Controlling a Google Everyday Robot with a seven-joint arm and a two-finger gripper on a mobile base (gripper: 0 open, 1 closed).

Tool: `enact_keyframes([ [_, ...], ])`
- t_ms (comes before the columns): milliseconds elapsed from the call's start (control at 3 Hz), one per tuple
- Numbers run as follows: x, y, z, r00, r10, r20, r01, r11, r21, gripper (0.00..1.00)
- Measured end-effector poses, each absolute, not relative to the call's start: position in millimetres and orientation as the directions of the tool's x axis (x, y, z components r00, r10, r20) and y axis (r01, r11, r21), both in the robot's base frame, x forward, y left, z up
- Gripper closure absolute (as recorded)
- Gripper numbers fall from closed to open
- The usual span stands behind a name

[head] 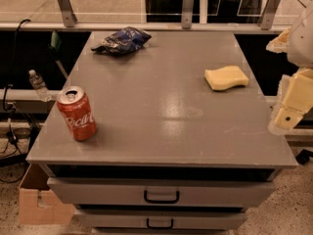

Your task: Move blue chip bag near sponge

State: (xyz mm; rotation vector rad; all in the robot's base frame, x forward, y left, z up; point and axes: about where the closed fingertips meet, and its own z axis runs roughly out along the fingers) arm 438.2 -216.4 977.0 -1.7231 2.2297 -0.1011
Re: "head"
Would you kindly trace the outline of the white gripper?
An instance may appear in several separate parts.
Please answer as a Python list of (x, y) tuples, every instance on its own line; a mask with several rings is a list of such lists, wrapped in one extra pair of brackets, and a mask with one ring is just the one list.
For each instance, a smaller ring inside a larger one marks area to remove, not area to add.
[(292, 76), (283, 75), (277, 92), (277, 103), (268, 124), (274, 135), (290, 133), (313, 108), (313, 2), (294, 21), (271, 40), (266, 50), (286, 53), (290, 63), (302, 67)]

